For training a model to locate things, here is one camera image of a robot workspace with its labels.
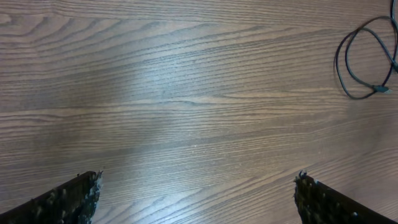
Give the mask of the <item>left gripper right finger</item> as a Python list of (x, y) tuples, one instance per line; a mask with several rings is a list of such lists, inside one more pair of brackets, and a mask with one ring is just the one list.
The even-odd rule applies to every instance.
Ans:
[(397, 224), (307, 175), (295, 177), (294, 200), (303, 224)]

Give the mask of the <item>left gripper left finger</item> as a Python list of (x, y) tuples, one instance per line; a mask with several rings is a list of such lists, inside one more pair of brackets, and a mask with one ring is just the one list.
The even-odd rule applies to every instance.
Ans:
[(48, 192), (1, 214), (3, 224), (90, 224), (102, 188), (102, 172), (78, 174)]

